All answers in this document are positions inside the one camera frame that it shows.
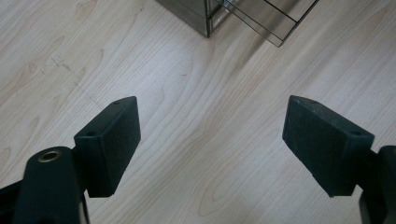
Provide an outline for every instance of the wood grain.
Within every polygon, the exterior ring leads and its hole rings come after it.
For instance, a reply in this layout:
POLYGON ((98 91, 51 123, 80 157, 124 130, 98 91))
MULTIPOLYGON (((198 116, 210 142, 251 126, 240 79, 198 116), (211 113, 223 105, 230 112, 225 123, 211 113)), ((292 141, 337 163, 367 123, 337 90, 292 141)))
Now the wood grain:
POLYGON ((135 95, 142 141, 92 223, 360 223, 281 139, 291 94, 396 144, 396 2, 321 0, 277 49, 237 18, 206 39, 153 0, 0 1, 0 188, 135 95))

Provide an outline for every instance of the light wood laminate floor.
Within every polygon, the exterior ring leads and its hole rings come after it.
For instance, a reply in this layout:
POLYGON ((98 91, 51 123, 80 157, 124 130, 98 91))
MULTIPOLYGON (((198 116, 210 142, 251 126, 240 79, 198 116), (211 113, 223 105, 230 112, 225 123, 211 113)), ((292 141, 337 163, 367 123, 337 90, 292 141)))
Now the light wood laminate floor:
POLYGON ((142 141, 92 223, 361 223, 281 139, 289 96, 396 144, 396 1, 320 0, 280 49, 236 17, 210 39, 153 0, 0 1, 0 188, 135 95, 142 141))

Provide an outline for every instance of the screw hole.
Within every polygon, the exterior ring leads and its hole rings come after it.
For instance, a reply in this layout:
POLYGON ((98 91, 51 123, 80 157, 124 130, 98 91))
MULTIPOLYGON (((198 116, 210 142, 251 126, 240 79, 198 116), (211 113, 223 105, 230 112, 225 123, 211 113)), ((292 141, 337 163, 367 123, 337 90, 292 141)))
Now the screw hole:
POLYGON ((355 135, 357 135, 357 136, 361 135, 361 133, 360 133, 360 132, 356 132, 356 131, 354 131, 354 132, 350 132, 350 133, 352 133, 352 134, 355 134, 355 135))
POLYGON ((88 132, 87 135, 88 136, 94 136, 94 135, 96 135, 96 132, 88 132))
POLYGON ((38 158, 38 161, 40 162, 49 162, 49 161, 55 161, 56 159, 61 157, 61 151, 59 150, 54 150, 54 151, 49 151, 44 153, 38 158))

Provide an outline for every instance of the wooden floor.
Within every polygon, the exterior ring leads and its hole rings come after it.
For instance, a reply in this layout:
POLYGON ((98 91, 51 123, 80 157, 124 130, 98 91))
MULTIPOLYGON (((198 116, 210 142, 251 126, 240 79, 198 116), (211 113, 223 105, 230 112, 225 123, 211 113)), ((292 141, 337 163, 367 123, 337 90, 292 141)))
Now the wooden floor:
POLYGON ((154 0, 0 0, 0 188, 110 102, 142 141, 92 223, 361 223, 282 141, 289 96, 396 144, 396 2, 321 0, 280 49, 236 17, 210 39, 154 0))

